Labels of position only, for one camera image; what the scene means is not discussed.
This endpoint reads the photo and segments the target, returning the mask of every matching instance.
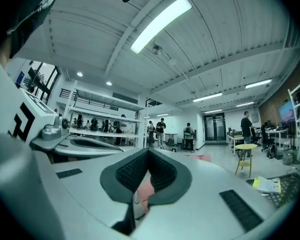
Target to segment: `yellow stool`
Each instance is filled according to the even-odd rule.
[[[240,158],[239,158],[239,161],[238,161],[238,165],[237,165],[237,167],[236,167],[236,170],[235,170],[235,174],[234,174],[234,175],[237,175],[239,166],[241,166],[241,170],[243,169],[243,167],[250,166],[249,178],[251,177],[252,151],[251,151],[251,154],[250,154],[250,162],[248,162],[248,161],[245,161],[246,153],[245,153],[244,156],[243,156],[243,161],[241,161],[242,153],[243,153],[242,150],[251,150],[251,149],[254,149],[254,148],[256,148],[256,147],[257,147],[256,144],[240,144],[240,145],[236,145],[236,146],[235,146],[236,149],[241,150],[241,155],[240,155]]]

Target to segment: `paper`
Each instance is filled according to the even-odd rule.
[[[266,179],[264,177],[256,177],[253,187],[265,193],[281,193],[281,184],[279,178]]]

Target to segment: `window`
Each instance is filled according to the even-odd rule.
[[[28,91],[33,86],[34,91],[32,94],[47,104],[51,90],[60,72],[56,66],[43,62],[32,61],[30,65],[31,68],[23,80],[23,86]]]

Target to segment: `black chair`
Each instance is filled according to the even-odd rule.
[[[263,151],[266,150],[269,147],[269,145],[273,144],[275,142],[275,139],[270,138],[270,136],[268,136],[264,125],[261,126],[261,134],[262,134],[262,146],[263,146],[261,151]]]
[[[260,143],[258,141],[261,139],[261,137],[256,136],[255,129],[251,128],[251,134],[252,134],[252,138],[251,138],[252,144],[256,144],[260,146]]]

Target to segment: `red object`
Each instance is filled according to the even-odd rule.
[[[187,157],[211,162],[211,156],[210,155],[187,155]],[[137,189],[139,198],[140,198],[140,203],[144,207],[144,212],[147,214],[149,212],[148,209],[148,200],[149,197],[152,196],[155,193],[154,187],[151,185],[150,179],[143,184],[142,186],[138,187]]]

